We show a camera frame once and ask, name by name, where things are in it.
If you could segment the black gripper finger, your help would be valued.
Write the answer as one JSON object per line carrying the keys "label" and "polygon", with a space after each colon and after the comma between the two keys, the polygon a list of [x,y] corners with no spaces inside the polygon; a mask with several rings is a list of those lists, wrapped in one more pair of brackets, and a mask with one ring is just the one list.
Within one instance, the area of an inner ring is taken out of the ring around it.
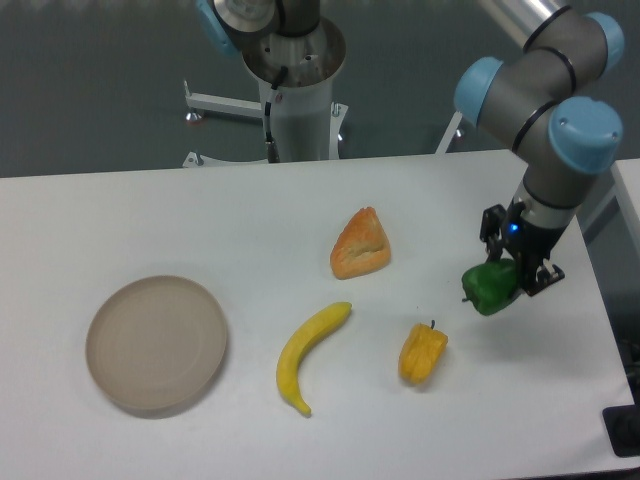
{"label": "black gripper finger", "polygon": [[506,213],[506,209],[497,204],[485,209],[482,214],[479,238],[485,244],[488,261],[499,261],[505,250],[502,226]]}
{"label": "black gripper finger", "polygon": [[524,293],[533,297],[564,278],[564,271],[556,264],[547,266],[542,259],[527,258],[521,265],[519,284]]}

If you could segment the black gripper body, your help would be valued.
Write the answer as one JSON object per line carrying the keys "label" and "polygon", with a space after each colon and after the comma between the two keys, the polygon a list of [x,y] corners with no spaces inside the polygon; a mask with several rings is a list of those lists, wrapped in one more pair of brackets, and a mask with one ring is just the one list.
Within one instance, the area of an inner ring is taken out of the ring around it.
{"label": "black gripper body", "polygon": [[520,273],[535,273],[561,238],[575,209],[553,208],[533,197],[514,197],[501,225],[504,248]]}

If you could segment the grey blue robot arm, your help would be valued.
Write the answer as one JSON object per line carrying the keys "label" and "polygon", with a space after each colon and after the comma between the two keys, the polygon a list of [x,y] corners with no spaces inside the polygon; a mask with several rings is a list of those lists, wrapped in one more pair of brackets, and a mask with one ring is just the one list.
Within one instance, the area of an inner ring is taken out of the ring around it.
{"label": "grey blue robot arm", "polygon": [[[623,136],[618,114],[580,94],[620,60],[625,40],[604,14],[581,15],[563,1],[486,1],[484,10],[520,46],[507,65],[492,57],[461,76],[454,105],[527,169],[511,202],[482,216],[485,263],[468,270],[468,299],[514,299],[560,281],[551,252]],[[335,24],[316,1],[200,1],[210,41],[240,55],[259,86],[256,110],[271,163],[324,160],[338,152],[332,83],[346,56]]]}

